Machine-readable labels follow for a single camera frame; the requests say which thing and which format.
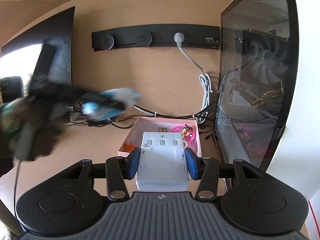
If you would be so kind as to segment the blue white tissue pack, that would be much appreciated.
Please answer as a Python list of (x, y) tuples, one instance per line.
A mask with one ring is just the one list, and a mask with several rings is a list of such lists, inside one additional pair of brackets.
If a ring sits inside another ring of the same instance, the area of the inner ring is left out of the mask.
[(132, 88), (116, 88), (101, 93), (87, 93), (83, 97), (82, 114), (92, 121), (102, 121), (120, 115), (142, 98)]

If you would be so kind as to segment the orange duck sand mould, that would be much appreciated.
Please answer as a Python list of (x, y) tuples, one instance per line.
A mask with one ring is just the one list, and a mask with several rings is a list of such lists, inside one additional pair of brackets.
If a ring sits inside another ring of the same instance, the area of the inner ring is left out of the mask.
[(133, 145), (133, 144), (124, 144), (123, 145), (123, 151), (124, 152), (128, 152), (130, 153), (132, 150), (134, 150), (135, 148), (137, 148), (136, 145)]

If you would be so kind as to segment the white battery charger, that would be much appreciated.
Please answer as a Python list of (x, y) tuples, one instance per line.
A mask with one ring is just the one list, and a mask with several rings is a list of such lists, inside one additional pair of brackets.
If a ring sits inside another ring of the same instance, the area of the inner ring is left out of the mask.
[(180, 192), (188, 189), (189, 174), (181, 133), (144, 133), (136, 185), (145, 192)]

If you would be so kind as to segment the pink plastic strainer scoop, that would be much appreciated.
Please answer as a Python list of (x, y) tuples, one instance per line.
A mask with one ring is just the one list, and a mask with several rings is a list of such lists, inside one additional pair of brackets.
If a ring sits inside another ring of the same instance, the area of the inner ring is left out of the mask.
[(171, 133), (181, 133), (182, 139), (187, 142), (192, 142), (195, 139), (195, 130), (188, 124), (175, 126), (170, 130)]

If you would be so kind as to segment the black power adapter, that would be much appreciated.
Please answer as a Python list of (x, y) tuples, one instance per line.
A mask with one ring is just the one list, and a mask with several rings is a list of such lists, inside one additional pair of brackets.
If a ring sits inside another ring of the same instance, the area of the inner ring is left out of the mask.
[(118, 116), (111, 117), (109, 119), (101, 119), (101, 120), (93, 120), (93, 119), (87, 119), (88, 126), (93, 127), (103, 127), (106, 125), (110, 125), (112, 121), (117, 121)]

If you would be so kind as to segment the pink cardboard box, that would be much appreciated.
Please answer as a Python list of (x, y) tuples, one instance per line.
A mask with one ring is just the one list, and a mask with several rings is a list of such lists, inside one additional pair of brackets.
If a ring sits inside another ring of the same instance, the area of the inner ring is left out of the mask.
[(137, 147), (143, 146), (146, 142), (143, 142), (144, 133), (157, 133), (165, 139), (167, 134), (172, 134), (170, 130), (175, 126), (190, 125), (195, 130), (195, 139), (192, 142), (187, 142), (185, 147), (191, 148), (198, 157), (202, 156), (199, 128), (196, 120), (182, 120), (182, 119), (168, 119), (168, 118), (154, 118), (154, 117), (139, 117), (133, 124), (128, 135), (121, 144), (118, 155), (126, 157), (128, 152), (123, 151), (124, 144), (133, 144)]

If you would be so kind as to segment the small figurine toy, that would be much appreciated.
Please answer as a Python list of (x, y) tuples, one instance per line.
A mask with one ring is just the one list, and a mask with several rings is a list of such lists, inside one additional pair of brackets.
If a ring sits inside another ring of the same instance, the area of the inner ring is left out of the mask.
[(193, 135), (193, 128), (191, 126), (189, 126), (188, 124), (185, 124), (182, 128), (181, 128), (181, 134), (182, 134), (182, 138), (183, 139), (187, 139), (187, 138), (192, 138)]

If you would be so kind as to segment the left black monitor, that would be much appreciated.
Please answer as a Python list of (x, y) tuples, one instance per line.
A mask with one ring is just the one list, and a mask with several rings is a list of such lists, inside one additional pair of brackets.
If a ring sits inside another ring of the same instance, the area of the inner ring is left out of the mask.
[(27, 95), (44, 45), (55, 48), (52, 65), (44, 73), (51, 81), (72, 84), (72, 33), (75, 7), (36, 24), (1, 48), (1, 85)]

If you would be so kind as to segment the black wall socket strip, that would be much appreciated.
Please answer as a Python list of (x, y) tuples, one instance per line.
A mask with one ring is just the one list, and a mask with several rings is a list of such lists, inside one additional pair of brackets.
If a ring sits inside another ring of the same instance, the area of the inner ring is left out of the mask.
[(143, 48), (175, 47), (174, 35), (184, 35), (183, 47), (218, 49), (220, 28), (198, 24), (149, 24), (113, 28), (92, 33), (94, 51)]

